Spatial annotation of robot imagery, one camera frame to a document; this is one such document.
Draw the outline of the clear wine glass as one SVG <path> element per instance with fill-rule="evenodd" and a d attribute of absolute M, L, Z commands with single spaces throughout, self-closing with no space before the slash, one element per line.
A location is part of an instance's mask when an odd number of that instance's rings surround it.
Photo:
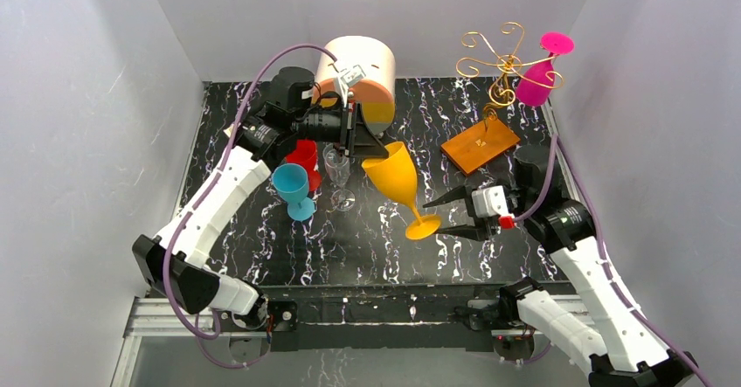
<path fill-rule="evenodd" d="M 349 211 L 355 204 L 355 194 L 346 188 L 350 178 L 350 159 L 334 144 L 325 146 L 322 157 L 329 180 L 336 186 L 331 195 L 332 205 L 337 211 Z"/>

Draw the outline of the yellow wine glass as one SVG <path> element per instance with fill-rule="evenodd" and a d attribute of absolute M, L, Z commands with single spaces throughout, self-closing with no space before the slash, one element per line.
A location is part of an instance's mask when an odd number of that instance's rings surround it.
<path fill-rule="evenodd" d="M 391 201 L 408 207 L 415 219 L 407 226 L 405 236 L 421 240 L 432 236 L 441 225 L 435 214 L 421 215 L 417 206 L 418 175 L 416 166 L 404 142 L 385 146 L 388 156 L 384 159 L 363 160 L 362 168 L 375 187 Z"/>

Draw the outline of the red wine glass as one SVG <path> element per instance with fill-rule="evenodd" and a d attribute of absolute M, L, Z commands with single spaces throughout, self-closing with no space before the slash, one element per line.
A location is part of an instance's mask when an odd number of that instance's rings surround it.
<path fill-rule="evenodd" d="M 319 188 L 321 176 L 318 171 L 318 148 L 316 142 L 298 140 L 295 150 L 286 156 L 286 162 L 298 164 L 306 170 L 310 192 L 316 191 Z"/>

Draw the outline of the blue wine glass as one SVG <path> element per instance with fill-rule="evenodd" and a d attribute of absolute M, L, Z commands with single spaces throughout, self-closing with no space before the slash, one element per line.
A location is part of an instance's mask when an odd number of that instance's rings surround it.
<path fill-rule="evenodd" d="M 295 221 L 310 219 L 315 211 L 315 202 L 308 197 L 307 171 L 299 164 L 284 163 L 277 167 L 271 182 L 280 198 L 287 204 L 287 214 Z"/>

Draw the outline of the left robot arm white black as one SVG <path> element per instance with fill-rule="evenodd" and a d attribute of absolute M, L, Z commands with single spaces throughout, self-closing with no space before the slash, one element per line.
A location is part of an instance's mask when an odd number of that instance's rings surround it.
<path fill-rule="evenodd" d="M 233 126 L 225 155 L 198 192 L 155 236 L 139 236 L 132 251 L 151 288 L 189 314 L 206 308 L 250 314 L 261 293 L 243 280 L 205 267 L 215 241 L 240 206 L 293 152 L 299 140 L 335 144 L 355 158 L 386 158 L 370 130 L 358 83 L 375 66 L 337 69 L 334 87 L 315 94 L 315 76 L 283 67 L 257 104 Z"/>

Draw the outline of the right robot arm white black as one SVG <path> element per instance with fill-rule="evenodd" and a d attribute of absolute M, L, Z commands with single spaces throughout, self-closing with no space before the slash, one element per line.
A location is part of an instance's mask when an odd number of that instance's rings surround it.
<path fill-rule="evenodd" d="M 502 286 L 489 304 L 470 301 L 457 307 L 454 318 L 473 331 L 534 328 L 568 355 L 592 386 L 686 383 L 699 373 L 696 361 L 651 327 L 613 269 L 593 215 L 554 181 L 558 149 L 557 142 L 522 146 L 514 154 L 512 185 L 461 185 L 435 204 L 461 200 L 466 205 L 472 223 L 447 227 L 450 236 L 483 241 L 523 225 L 571 283 L 590 322 L 564 309 L 531 277 Z"/>

